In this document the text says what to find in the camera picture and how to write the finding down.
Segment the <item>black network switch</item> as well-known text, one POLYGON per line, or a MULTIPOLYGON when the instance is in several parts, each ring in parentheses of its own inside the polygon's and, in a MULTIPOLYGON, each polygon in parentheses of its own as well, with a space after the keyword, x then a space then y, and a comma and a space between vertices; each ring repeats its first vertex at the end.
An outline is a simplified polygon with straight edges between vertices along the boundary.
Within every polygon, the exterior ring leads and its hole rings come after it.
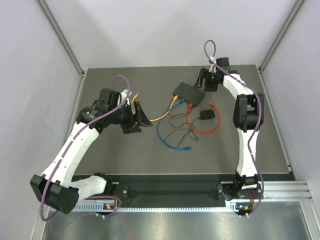
POLYGON ((178 96, 180 100, 183 99, 189 105, 197 107, 205 97, 205 93, 185 82, 181 82, 173 91, 173 96, 178 96))

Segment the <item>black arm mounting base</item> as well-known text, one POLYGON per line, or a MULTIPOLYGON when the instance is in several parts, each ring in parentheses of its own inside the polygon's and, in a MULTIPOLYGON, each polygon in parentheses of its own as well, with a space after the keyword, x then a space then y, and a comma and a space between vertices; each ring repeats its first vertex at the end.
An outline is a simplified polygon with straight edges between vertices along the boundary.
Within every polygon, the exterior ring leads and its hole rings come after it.
POLYGON ((236 174, 106 174, 108 194, 124 208, 223 207, 226 201, 258 200, 256 189, 235 190, 236 174))

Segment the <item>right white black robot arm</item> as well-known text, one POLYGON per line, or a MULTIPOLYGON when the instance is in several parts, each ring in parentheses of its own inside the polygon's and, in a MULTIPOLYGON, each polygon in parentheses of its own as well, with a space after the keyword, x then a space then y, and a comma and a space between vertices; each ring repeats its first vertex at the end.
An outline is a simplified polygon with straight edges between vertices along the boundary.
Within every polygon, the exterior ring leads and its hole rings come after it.
POLYGON ((194 85, 205 92, 215 92, 222 85, 235 99, 233 125, 239 137, 239 160, 233 192, 245 198, 258 187, 259 171, 256 166, 256 145, 264 121, 264 95, 248 86, 236 70, 230 68, 227 57, 209 58, 210 68, 202 68, 194 85))

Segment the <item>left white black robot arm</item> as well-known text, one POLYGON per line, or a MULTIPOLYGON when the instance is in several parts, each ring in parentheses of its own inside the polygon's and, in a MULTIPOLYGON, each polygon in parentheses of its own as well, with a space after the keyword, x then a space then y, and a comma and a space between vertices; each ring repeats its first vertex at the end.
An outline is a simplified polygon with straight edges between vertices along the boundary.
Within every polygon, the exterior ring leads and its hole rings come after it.
POLYGON ((114 191, 111 180, 101 173, 73 181, 74 173, 91 144, 109 125, 119 125, 124 134, 152 127, 140 103, 130 103, 129 90, 103 88, 91 107, 83 108, 71 134, 53 162, 41 175, 34 175, 30 186, 42 206, 63 214, 70 213, 80 200, 93 195, 109 198, 114 191))

